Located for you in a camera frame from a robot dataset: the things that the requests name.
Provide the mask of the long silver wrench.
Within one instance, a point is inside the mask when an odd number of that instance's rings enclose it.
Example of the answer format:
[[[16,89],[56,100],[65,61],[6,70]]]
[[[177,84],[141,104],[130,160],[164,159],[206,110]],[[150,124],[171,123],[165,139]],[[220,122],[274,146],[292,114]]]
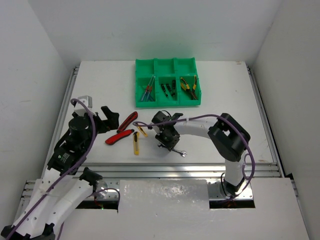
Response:
[[[164,148],[164,149],[167,149],[168,151],[170,151],[170,152],[175,152],[175,153],[177,153],[177,154],[179,154],[181,157],[183,157],[183,158],[185,158],[186,156],[187,156],[187,152],[186,151],[184,151],[184,150],[177,150],[177,149],[174,149],[174,148],[172,148],[172,149],[169,149],[167,146],[165,146],[164,144],[162,144],[162,143],[159,143],[158,145],[157,145],[159,148]]]

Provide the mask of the yellow needle nose pliers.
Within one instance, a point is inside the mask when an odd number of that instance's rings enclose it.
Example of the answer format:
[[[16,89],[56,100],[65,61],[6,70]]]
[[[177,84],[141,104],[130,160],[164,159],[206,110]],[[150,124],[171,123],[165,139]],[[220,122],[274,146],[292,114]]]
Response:
[[[198,85],[198,78],[197,78],[196,75],[194,75],[194,83],[193,83],[193,86],[192,86],[192,89],[191,89],[191,95],[192,95],[194,100],[198,100],[198,97],[197,97],[197,94],[196,94],[197,85]]]

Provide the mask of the black green precision screwdriver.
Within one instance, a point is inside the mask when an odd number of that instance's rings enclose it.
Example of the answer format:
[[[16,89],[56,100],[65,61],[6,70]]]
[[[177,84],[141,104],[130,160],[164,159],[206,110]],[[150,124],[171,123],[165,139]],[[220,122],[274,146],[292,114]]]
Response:
[[[166,88],[168,89],[170,95],[173,97],[173,96],[175,95],[175,93],[174,93],[174,91],[172,90],[170,84],[167,83],[167,84],[166,84]]]

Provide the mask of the yellow handled pliers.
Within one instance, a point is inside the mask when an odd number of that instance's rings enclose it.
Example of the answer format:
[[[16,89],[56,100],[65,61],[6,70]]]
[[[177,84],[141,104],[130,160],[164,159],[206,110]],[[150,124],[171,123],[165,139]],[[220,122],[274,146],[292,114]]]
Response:
[[[180,86],[186,93],[191,93],[191,88],[183,77],[180,77]]]

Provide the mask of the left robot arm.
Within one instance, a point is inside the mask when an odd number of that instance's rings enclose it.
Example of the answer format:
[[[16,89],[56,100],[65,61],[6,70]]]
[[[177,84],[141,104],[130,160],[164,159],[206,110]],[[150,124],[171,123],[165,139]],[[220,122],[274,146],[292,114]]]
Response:
[[[103,178],[88,167],[70,190],[66,187],[86,160],[97,135],[119,127],[118,113],[107,106],[101,110],[105,120],[87,107],[72,113],[68,129],[56,143],[28,206],[13,224],[3,228],[2,237],[7,240],[54,240],[67,216],[96,192]]]

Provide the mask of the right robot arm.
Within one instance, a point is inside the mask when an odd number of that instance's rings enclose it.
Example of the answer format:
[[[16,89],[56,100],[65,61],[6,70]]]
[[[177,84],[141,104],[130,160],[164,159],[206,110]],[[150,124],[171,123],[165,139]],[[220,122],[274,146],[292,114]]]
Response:
[[[185,119],[182,116],[181,113],[170,116],[158,111],[151,120],[155,138],[169,151],[175,149],[181,135],[211,140],[225,162],[225,174],[220,178],[221,190],[226,197],[236,196],[245,181],[245,151],[249,147],[250,134],[228,113],[222,113],[217,120],[209,114]]]

